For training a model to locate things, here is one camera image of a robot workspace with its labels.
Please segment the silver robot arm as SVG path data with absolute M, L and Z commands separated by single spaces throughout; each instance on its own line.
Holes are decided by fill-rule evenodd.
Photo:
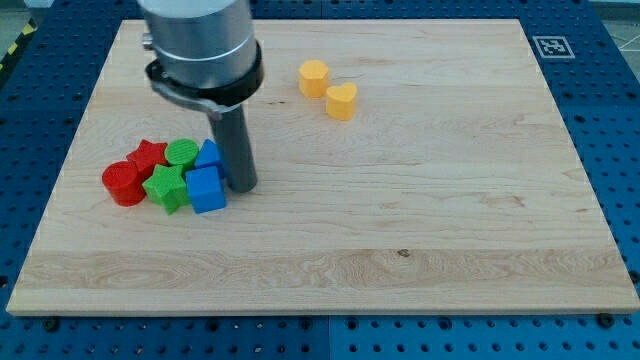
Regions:
M 169 77 L 216 88 L 243 77 L 257 58 L 248 0 L 138 0 Z

